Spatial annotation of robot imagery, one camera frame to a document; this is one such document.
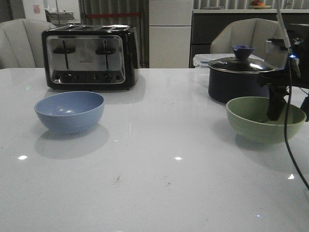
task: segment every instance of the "green bowl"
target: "green bowl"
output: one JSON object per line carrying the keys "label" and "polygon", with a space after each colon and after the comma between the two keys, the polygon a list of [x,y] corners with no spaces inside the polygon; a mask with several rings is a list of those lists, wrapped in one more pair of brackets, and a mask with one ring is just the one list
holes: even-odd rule
{"label": "green bowl", "polygon": [[[227,118],[237,134],[261,144],[284,142],[284,119],[286,107],[278,121],[267,117],[268,98],[240,97],[226,104]],[[306,120],[306,114],[300,108],[290,105],[287,137],[295,136]]]}

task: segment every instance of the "chair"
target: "chair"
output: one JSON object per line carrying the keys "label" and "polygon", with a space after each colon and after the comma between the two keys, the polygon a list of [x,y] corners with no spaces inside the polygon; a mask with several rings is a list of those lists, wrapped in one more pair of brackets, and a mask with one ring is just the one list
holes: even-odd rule
{"label": "chair", "polygon": [[253,55],[280,68],[285,65],[287,52],[278,47],[266,52],[266,40],[272,38],[283,38],[283,32],[277,21],[261,18],[235,21],[227,25],[213,40],[211,53],[233,53],[231,46],[249,45],[256,47]]}
{"label": "chair", "polygon": [[41,33],[51,28],[49,22],[23,18],[0,23],[0,69],[43,68]]}

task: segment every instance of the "cabinet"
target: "cabinet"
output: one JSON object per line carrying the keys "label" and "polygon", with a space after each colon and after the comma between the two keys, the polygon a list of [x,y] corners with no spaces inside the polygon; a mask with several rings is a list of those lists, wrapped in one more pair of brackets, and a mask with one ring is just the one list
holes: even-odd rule
{"label": "cabinet", "polygon": [[[309,14],[304,10],[299,12],[282,13],[285,27],[290,33],[293,33],[294,26],[291,24],[309,24]],[[210,53],[211,42],[219,33],[231,22],[249,18],[263,18],[277,20],[275,10],[258,11],[256,10],[238,10],[238,11],[193,11],[191,42],[190,42],[190,63],[193,68],[193,57],[195,54]]]}

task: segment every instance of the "bowl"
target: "bowl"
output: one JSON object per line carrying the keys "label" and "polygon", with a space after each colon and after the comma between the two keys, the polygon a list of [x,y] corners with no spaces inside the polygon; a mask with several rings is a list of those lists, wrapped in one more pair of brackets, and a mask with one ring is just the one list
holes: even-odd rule
{"label": "bowl", "polygon": [[232,49],[237,59],[246,60],[255,50],[255,47],[250,47],[247,45],[234,45],[232,46]]}
{"label": "bowl", "polygon": [[[286,106],[277,121],[267,117],[268,98],[240,97],[226,104],[227,118],[237,134],[261,144],[284,142],[284,119]],[[306,120],[300,108],[290,105],[287,124],[287,137],[294,137]]]}
{"label": "bowl", "polygon": [[103,114],[104,98],[94,92],[72,91],[47,97],[34,110],[49,130],[74,134],[89,130]]}

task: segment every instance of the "toaster lever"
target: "toaster lever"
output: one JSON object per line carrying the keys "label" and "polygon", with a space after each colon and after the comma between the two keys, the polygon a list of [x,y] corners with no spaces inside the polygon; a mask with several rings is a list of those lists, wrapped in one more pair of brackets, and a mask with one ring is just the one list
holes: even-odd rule
{"label": "toaster lever", "polygon": [[75,52],[75,48],[62,48],[62,47],[59,47],[59,48],[56,48],[53,53],[55,54],[70,54],[70,53],[74,53]]}
{"label": "toaster lever", "polygon": [[111,51],[105,51],[105,48],[99,48],[96,50],[97,55],[111,55],[114,54],[116,50],[112,49]]}

